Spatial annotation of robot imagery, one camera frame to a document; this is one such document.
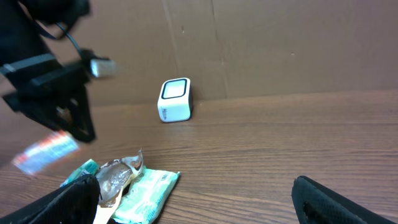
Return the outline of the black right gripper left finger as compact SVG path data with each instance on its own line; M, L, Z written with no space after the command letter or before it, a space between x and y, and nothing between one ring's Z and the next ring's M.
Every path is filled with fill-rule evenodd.
M100 195L97 178L86 174L2 217L1 224L92 224Z

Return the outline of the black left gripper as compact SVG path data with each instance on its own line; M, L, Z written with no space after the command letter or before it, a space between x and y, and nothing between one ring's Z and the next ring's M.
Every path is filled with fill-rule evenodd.
M90 143L96 134L85 86L89 81L84 66L73 63L35 77L2 98L13 111Z

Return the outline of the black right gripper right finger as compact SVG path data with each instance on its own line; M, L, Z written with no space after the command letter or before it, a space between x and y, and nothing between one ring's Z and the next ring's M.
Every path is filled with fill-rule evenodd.
M294 180L292 201L300 224L394 224L304 175Z

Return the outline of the orange small box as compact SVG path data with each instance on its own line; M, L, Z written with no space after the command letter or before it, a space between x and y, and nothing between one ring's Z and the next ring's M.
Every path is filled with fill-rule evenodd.
M36 175L79 148L79 143L70 133L56 131L17 154L11 164L25 174Z

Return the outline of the brown white snack bag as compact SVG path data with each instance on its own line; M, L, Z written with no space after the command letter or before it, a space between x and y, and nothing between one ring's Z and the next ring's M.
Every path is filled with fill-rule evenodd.
M139 176L144 167L142 151L136 156L115 159L102 165L95 174L100 196L93 224L107 224L119 207L124 189Z

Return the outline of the teal tissue pack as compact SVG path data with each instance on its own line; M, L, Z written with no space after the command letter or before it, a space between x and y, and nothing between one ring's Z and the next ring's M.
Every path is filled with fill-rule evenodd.
M175 187L179 172L144 168L121 198L112 219L124 224L151 224Z

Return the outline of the teal white small carton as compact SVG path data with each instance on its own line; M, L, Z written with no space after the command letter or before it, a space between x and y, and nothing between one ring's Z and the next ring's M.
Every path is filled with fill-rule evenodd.
M74 170L68 178L60 184L60 187L63 187L64 185L69 184L70 182L74 181L75 179L86 175L86 174L91 174L95 175L97 170L99 169L99 165L92 159L87 160L84 164L82 164L79 168Z

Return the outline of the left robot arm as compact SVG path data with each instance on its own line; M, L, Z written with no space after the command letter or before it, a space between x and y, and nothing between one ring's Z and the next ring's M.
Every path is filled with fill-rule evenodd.
M90 13L87 0L1 0L1 73L15 90L3 95L15 112L54 131L66 131L81 142L95 139L86 83L90 49L62 65L43 38L69 37L79 18Z

